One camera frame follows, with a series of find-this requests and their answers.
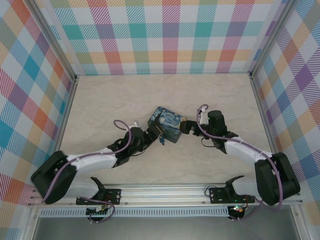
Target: wire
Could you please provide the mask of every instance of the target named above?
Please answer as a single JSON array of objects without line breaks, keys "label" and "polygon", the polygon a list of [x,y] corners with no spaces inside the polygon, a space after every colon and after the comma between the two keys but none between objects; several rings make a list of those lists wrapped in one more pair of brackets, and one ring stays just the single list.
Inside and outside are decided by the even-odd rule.
[{"label": "wire", "polygon": [[216,186],[208,186],[205,190],[204,190],[204,195],[206,195],[208,198],[210,198],[210,196],[207,194],[207,190],[208,190],[208,188],[210,188],[210,187],[214,187],[214,188],[217,188]]},{"label": "wire", "polygon": [[[212,139],[220,139],[220,140],[227,140],[227,141],[232,141],[232,142],[235,142],[235,143],[238,143],[238,144],[242,144],[250,149],[252,149],[253,151],[259,153],[260,155],[262,155],[263,157],[265,157],[268,162],[270,163],[273,171],[275,172],[275,177],[277,179],[277,182],[278,182],[278,188],[279,188],[279,204],[277,207],[269,207],[272,211],[278,211],[281,206],[282,206],[282,202],[283,202],[283,199],[284,199],[284,192],[283,192],[283,188],[282,188],[282,183],[281,183],[281,179],[280,179],[280,175],[279,175],[279,172],[277,170],[277,167],[276,165],[274,164],[274,162],[271,160],[271,158],[265,154],[263,151],[261,151],[260,149],[256,148],[255,146],[245,142],[245,141],[240,141],[238,139],[234,139],[234,138],[228,138],[228,137],[224,137],[224,136],[215,136],[215,135],[211,135],[209,133],[207,133],[200,125],[200,122],[199,122],[199,115],[200,115],[200,111],[202,110],[202,108],[205,108],[205,110],[207,110],[209,108],[208,104],[202,104],[198,109],[197,109],[197,113],[196,113],[196,124],[198,125],[199,129],[201,130],[201,132],[203,132],[205,135],[207,135],[208,137],[212,138]],[[263,202],[259,202],[259,205],[258,207],[253,211],[251,212],[249,215],[241,218],[241,220],[245,220],[249,217],[251,217],[252,215],[254,215],[257,210],[263,205]]]},{"label": "wire", "polygon": [[116,124],[117,122],[123,124],[123,125],[126,127],[126,129],[128,130],[128,132],[129,132],[129,139],[128,139],[128,142],[126,143],[126,145],[125,145],[123,148],[121,148],[121,149],[119,149],[119,150],[117,150],[117,151],[87,153],[87,154],[84,154],[84,155],[81,155],[81,156],[77,156],[77,157],[75,157],[74,159],[68,161],[66,164],[64,164],[64,165],[58,170],[58,172],[57,172],[56,175],[54,176],[54,178],[53,178],[53,180],[52,180],[52,182],[51,182],[51,184],[50,184],[50,187],[49,187],[48,191],[46,192],[44,198],[42,199],[42,203],[44,203],[44,202],[47,200],[47,198],[50,196],[50,194],[51,194],[51,192],[52,192],[52,189],[54,188],[54,186],[55,186],[55,184],[56,184],[56,182],[57,182],[60,174],[63,172],[63,170],[64,170],[67,166],[69,166],[70,164],[72,164],[73,162],[78,161],[78,160],[81,160],[81,159],[84,159],[84,158],[86,158],[86,157],[91,157],[91,156],[96,156],[96,155],[105,156],[105,155],[118,154],[118,153],[122,152],[123,150],[125,150],[125,149],[130,145],[131,139],[132,139],[132,133],[131,133],[131,131],[130,131],[129,126],[128,126],[124,121],[114,120],[114,121],[113,121],[113,124],[114,124],[118,129],[125,130],[124,128],[119,127],[119,126]]},{"label": "wire", "polygon": [[202,139],[201,139],[201,144],[204,146],[204,147],[206,147],[206,148],[214,148],[215,146],[207,146],[207,145],[204,145],[204,143],[203,143],[203,140],[204,139],[206,139],[205,137],[203,137]]},{"label": "wire", "polygon": [[131,157],[136,157],[136,156],[140,156],[141,154],[143,154],[146,150],[143,150],[141,153],[136,154],[136,155],[132,155]]},{"label": "wire", "polygon": [[100,221],[93,221],[92,218],[91,218],[91,216],[93,215],[93,213],[91,213],[91,214],[89,215],[89,220],[91,221],[91,223],[95,223],[95,224],[103,223],[103,222],[109,220],[109,219],[112,217],[112,215],[115,214],[115,212],[116,212],[116,207],[115,207],[115,205],[113,205],[113,204],[112,204],[111,202],[109,202],[109,201],[94,200],[94,199],[90,199],[90,198],[87,198],[87,197],[81,197],[81,198],[84,199],[84,200],[93,202],[93,203],[110,205],[110,206],[113,208],[111,214],[110,214],[109,216],[104,217],[104,218],[101,219]]},{"label": "wire", "polygon": [[248,199],[247,195],[245,196],[245,200],[246,200],[246,205],[245,205],[244,209],[247,209],[248,208],[248,204],[249,204],[249,199]]}]

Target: small box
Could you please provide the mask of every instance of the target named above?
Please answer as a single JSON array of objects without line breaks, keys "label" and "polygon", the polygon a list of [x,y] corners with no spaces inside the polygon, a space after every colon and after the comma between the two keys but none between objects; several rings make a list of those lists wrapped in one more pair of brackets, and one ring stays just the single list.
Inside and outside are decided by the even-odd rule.
[{"label": "small box", "polygon": [[186,121],[187,119],[184,116],[159,106],[150,117],[148,121],[149,126],[160,113],[159,124],[160,130],[163,132],[162,136],[175,144],[181,135],[179,130],[180,122]]}]

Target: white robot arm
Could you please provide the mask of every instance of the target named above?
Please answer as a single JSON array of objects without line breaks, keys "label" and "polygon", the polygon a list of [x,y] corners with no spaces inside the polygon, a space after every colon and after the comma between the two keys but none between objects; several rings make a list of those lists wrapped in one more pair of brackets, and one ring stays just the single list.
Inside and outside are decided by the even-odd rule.
[{"label": "white robot arm", "polygon": [[[87,182],[74,179],[75,176],[93,172],[99,169],[109,169],[126,163],[129,158],[137,152],[145,151],[162,133],[158,126],[159,114],[153,124],[143,131],[137,125],[130,127],[131,141],[128,147],[116,154],[105,155],[123,148],[129,141],[129,132],[124,138],[115,141],[106,148],[88,153],[85,155],[64,155],[63,152],[54,152],[49,159],[40,166],[39,169],[31,176],[31,180],[44,197],[45,203],[52,204],[66,197],[85,197],[100,201],[99,191],[103,190],[103,185],[96,178],[91,178]],[[276,174],[280,176],[283,198],[288,198],[300,191],[300,185],[293,172],[287,156],[282,153],[272,154],[267,151],[258,151],[254,147],[248,147],[248,144],[235,133],[227,130],[225,119],[221,111],[214,110],[206,112],[205,109],[200,113],[201,119],[199,125],[196,121],[183,121],[180,123],[180,131],[183,134],[202,136],[211,139],[214,147],[241,159],[243,162],[255,169],[255,178],[245,176],[236,176],[228,180],[225,184],[225,192],[233,202],[239,196],[256,196],[261,197],[268,205],[274,205],[279,202],[280,190]],[[221,137],[220,139],[210,138],[211,136]],[[276,165],[277,173],[272,169],[266,156]],[[64,165],[68,165],[60,171],[56,181],[58,170]]]}]

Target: enclosure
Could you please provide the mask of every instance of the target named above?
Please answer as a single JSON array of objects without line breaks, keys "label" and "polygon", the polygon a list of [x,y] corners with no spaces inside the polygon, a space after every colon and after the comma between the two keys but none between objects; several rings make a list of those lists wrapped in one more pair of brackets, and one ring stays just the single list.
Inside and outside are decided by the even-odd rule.
[{"label": "enclosure", "polygon": [[[318,0],[0,5],[1,239],[319,239]],[[204,190],[255,171],[192,134],[82,175],[123,192],[118,215],[101,225],[75,197],[41,203],[30,178],[53,152],[99,151],[125,135],[114,120],[146,130],[159,106],[195,121],[202,104],[246,142],[286,154],[301,191],[280,212],[255,202],[250,220],[227,219],[228,205],[211,204]],[[146,209],[176,216],[135,213]]]}]

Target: colorful checkered pattern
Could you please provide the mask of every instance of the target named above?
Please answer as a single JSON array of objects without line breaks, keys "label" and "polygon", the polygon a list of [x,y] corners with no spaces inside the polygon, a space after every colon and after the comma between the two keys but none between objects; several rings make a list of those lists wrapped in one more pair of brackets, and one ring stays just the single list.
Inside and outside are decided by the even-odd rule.
[{"label": "colorful checkered pattern", "polygon": [[72,82],[23,0],[0,6],[0,239],[13,240],[31,174],[54,150]]},{"label": "colorful checkered pattern", "polygon": [[247,72],[274,0],[50,3],[84,74],[175,74]]},{"label": "colorful checkered pattern", "polygon": [[269,40],[269,37],[270,37],[270,34],[272,33],[272,31],[274,30],[275,26],[276,26],[276,22],[278,21],[279,17],[281,16],[281,13],[282,11],[284,10],[285,6],[286,6],[286,3],[287,3],[288,0],[281,0],[281,3],[275,13],[275,15],[273,16],[273,19],[271,21],[271,24],[269,25],[268,27],[268,30],[266,31],[264,37],[263,37],[263,40],[262,42],[260,43],[260,46],[258,48],[258,51],[256,51],[256,54],[253,58],[253,61],[250,65],[250,68],[249,68],[249,72],[252,72],[254,66],[256,65],[257,63],[257,60],[258,60],[258,57],[260,56],[260,53],[261,51],[264,49],[267,41]]},{"label": "colorful checkered pattern", "polygon": [[320,233],[320,0],[298,3],[256,83],[277,148],[310,193],[306,208]]}]

